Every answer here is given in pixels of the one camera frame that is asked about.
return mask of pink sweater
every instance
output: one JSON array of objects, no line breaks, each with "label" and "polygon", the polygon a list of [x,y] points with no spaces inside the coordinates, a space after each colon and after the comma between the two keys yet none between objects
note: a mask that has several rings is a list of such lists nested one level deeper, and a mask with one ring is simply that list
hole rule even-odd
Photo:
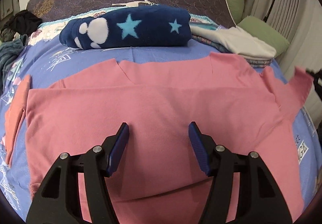
[{"label": "pink sweater", "polygon": [[[270,67],[257,74],[233,54],[93,65],[49,89],[29,91],[31,193],[60,153],[85,153],[126,122],[128,146],[117,172],[106,179],[120,223],[198,223],[211,179],[200,170],[187,135],[189,123],[196,121],[202,133],[232,152],[257,151],[296,220],[303,200],[292,122],[311,85],[300,69],[284,85]],[[238,190],[236,174],[227,221],[236,215]],[[90,220],[82,180],[80,197],[83,216]]]}]

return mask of blue gripper pad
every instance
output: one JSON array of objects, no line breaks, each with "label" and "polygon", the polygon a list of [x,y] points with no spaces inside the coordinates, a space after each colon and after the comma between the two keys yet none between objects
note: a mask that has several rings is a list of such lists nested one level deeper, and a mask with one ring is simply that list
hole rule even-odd
[{"label": "blue gripper pad", "polygon": [[200,139],[201,133],[194,122],[189,124],[188,134],[192,148],[194,149],[194,154],[197,157],[199,167],[208,176],[211,171],[208,153]]},{"label": "blue gripper pad", "polygon": [[125,146],[128,143],[129,135],[130,135],[129,134],[129,127],[126,124],[122,128],[120,135],[117,138],[117,140],[113,146],[113,149],[110,152],[109,158],[108,158],[107,172],[108,172],[109,176],[112,176],[112,174],[117,170],[117,168],[119,166]]}]

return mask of golden tree print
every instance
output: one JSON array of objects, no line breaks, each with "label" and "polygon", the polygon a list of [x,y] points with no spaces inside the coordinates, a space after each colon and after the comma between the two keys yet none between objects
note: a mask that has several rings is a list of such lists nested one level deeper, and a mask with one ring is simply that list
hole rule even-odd
[{"label": "golden tree print", "polygon": [[37,17],[43,17],[45,14],[49,13],[49,11],[54,6],[54,3],[54,0],[43,0],[42,3],[37,3],[33,8],[34,15],[36,15]]}]

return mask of navy blue blanket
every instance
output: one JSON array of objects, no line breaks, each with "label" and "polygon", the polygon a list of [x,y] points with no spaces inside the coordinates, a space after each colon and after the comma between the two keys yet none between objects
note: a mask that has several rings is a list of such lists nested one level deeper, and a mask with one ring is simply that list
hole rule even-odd
[{"label": "navy blue blanket", "polygon": [[59,35],[71,48],[184,46],[191,39],[187,10],[165,5],[118,9],[97,18],[73,19]]}]

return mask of white towel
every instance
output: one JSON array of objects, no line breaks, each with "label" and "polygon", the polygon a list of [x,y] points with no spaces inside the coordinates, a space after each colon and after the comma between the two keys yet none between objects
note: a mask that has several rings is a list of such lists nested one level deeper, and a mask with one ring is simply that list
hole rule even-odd
[{"label": "white towel", "polygon": [[240,27],[231,27],[229,29],[208,30],[190,25],[191,33],[204,37],[213,42],[225,46],[232,53],[237,53],[255,60],[268,60],[274,58],[275,48],[264,41],[251,36]]}]

